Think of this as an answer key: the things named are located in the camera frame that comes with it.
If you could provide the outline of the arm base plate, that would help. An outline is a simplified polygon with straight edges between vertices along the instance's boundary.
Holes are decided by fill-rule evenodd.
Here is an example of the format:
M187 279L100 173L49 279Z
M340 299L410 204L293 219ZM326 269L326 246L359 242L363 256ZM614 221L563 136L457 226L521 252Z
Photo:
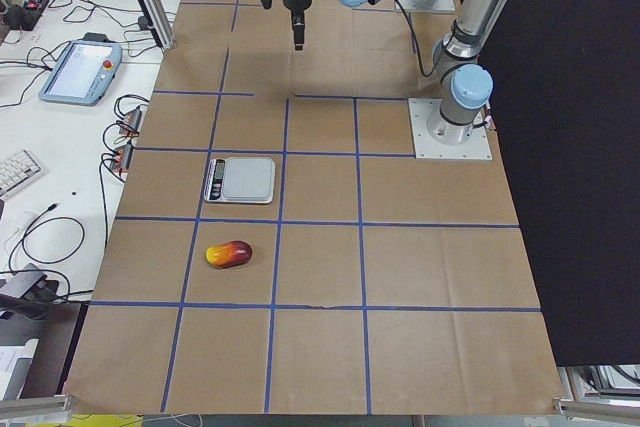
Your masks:
M441 116L441 99L410 98L409 118L415 158L438 161L491 161L482 115L468 126L455 126Z

